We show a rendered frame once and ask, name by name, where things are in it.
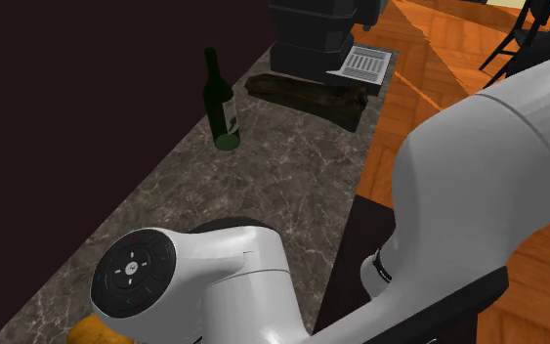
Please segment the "orange round fruit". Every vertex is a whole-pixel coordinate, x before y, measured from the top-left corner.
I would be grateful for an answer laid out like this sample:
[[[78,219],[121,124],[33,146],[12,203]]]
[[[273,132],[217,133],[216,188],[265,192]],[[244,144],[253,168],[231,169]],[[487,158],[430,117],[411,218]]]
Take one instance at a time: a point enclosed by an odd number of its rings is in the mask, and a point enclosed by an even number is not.
[[[91,315],[69,331],[65,344],[135,344],[135,342],[108,328],[96,315]]]

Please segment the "dark brown wooden board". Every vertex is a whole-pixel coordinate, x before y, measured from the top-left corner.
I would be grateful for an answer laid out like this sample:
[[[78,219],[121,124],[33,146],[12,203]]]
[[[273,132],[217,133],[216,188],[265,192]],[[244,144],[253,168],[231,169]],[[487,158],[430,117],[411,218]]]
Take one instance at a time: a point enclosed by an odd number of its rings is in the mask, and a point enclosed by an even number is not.
[[[249,77],[244,88],[252,97],[301,110],[356,132],[368,103],[363,86],[331,86],[262,73]]]

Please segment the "black chair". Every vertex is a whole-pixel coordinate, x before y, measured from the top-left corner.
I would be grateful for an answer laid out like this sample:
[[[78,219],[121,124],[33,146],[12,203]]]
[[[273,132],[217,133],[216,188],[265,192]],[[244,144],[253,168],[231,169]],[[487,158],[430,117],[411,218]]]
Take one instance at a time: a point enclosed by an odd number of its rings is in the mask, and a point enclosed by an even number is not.
[[[497,55],[511,59],[485,85],[550,60],[550,31],[539,31],[550,17],[550,0],[526,0],[513,28],[479,67],[483,70]]]

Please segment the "black coffee machine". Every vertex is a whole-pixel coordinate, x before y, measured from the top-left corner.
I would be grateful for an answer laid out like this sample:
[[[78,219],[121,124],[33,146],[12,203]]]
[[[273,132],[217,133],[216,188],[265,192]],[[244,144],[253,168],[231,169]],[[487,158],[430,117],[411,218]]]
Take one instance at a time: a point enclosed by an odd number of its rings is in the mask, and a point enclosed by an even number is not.
[[[357,46],[354,25],[369,31],[389,0],[269,0],[276,38],[271,70],[326,85],[379,94],[389,55]]]

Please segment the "dark green wine bottle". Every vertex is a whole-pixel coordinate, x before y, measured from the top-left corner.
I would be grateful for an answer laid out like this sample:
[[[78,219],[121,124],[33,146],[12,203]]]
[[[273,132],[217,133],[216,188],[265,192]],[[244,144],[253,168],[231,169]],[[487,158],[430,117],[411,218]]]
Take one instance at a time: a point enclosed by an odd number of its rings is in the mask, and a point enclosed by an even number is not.
[[[204,57],[208,78],[202,95],[213,142],[221,151],[232,151],[240,143],[234,91],[220,72],[216,49],[205,48]]]

